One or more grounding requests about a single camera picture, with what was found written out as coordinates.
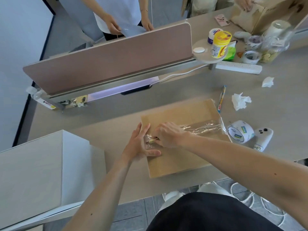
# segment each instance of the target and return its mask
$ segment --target hand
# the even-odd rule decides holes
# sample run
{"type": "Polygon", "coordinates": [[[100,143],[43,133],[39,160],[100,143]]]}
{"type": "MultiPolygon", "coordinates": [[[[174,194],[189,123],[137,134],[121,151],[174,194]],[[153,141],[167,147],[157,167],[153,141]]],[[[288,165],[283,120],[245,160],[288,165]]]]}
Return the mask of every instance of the hand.
{"type": "Polygon", "coordinates": [[[112,35],[122,35],[121,28],[116,23],[115,19],[110,14],[106,14],[103,18],[104,22],[106,23],[110,33],[112,35]]]}
{"type": "Polygon", "coordinates": [[[244,11],[251,11],[252,9],[252,0],[234,0],[244,11]]]}
{"type": "Polygon", "coordinates": [[[145,126],[142,131],[141,123],[138,124],[137,128],[133,131],[131,139],[126,145],[122,156],[128,159],[130,162],[135,160],[140,160],[146,156],[159,156],[161,154],[158,150],[146,150],[144,145],[144,135],[147,133],[150,128],[150,124],[145,126]]]}
{"type": "Polygon", "coordinates": [[[141,23],[145,30],[154,30],[154,27],[148,18],[148,12],[146,10],[141,11],[141,23]]]}
{"type": "Polygon", "coordinates": [[[179,147],[181,142],[186,136],[191,134],[188,131],[184,131],[173,122],[165,122],[159,124],[158,127],[152,133],[152,136],[159,138],[155,142],[163,147],[179,147]]]}

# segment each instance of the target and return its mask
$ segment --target power strip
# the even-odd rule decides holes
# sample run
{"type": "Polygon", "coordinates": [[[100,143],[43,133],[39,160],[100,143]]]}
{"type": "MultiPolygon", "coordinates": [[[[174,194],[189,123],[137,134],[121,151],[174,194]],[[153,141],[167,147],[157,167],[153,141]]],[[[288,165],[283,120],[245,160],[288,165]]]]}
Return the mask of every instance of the power strip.
{"type": "Polygon", "coordinates": [[[217,63],[216,69],[226,69],[244,73],[260,74],[262,71],[262,66],[222,61],[217,63]]]}

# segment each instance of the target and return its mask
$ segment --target black shirt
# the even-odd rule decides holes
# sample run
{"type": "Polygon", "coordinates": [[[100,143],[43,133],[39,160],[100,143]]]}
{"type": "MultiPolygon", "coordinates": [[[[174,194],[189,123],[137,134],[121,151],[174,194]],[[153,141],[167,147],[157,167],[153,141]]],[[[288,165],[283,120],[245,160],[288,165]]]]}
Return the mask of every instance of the black shirt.
{"type": "Polygon", "coordinates": [[[147,231],[282,231],[236,198],[193,192],[160,211],[147,231]]]}

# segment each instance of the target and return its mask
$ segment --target pink desk partition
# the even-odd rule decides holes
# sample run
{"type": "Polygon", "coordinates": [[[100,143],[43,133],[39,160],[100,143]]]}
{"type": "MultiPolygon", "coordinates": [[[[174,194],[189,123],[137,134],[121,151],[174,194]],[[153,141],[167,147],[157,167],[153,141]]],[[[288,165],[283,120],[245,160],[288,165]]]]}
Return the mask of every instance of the pink desk partition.
{"type": "Polygon", "coordinates": [[[163,28],[47,59],[24,72],[47,94],[192,57],[189,23],[163,28]]]}

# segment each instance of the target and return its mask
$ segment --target table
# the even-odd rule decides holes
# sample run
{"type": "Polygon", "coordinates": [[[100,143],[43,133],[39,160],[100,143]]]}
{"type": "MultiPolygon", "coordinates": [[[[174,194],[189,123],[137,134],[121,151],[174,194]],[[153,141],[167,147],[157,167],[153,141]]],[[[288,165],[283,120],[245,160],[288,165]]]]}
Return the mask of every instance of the table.
{"type": "MultiPolygon", "coordinates": [[[[217,27],[213,16],[229,14],[230,8],[188,19],[192,27],[192,42],[207,38],[210,29],[217,27]]],[[[230,25],[225,30],[234,33],[239,28],[230,25]]],[[[182,76],[151,89],[123,96],[117,94],[96,100],[83,108],[64,112],[51,111],[37,105],[28,140],[64,129],[105,150],[106,170],[109,171],[122,153],[140,116],[155,112],[159,107],[212,98],[218,103],[223,85],[227,86],[221,116],[226,126],[244,120],[253,128],[268,127],[274,136],[266,154],[287,160],[308,158],[308,48],[282,53],[272,64],[264,64],[260,75],[221,69],[196,70],[194,76],[182,76]],[[264,78],[275,77],[272,88],[262,88],[264,78]],[[234,93],[250,96],[246,109],[235,111],[231,102],[234,93]]],[[[252,147],[254,141],[248,142],[252,147]]],[[[120,198],[120,204],[154,196],[197,184],[225,178],[213,166],[150,179],[146,159],[131,166],[120,198]]]]}

